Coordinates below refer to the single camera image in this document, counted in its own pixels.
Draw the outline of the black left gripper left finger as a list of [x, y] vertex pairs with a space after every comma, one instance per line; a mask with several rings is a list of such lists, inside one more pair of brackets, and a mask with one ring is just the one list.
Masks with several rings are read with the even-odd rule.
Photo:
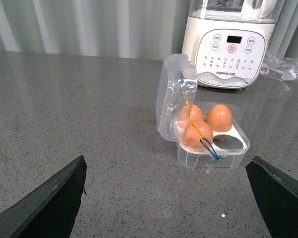
[[0, 214], [0, 238], [68, 238], [85, 192], [87, 165], [78, 156]]

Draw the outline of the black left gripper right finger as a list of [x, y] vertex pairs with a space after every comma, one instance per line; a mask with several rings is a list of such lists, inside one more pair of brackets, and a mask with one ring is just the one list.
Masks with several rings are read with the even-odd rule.
[[271, 237], [298, 238], [298, 181], [259, 156], [245, 168]]

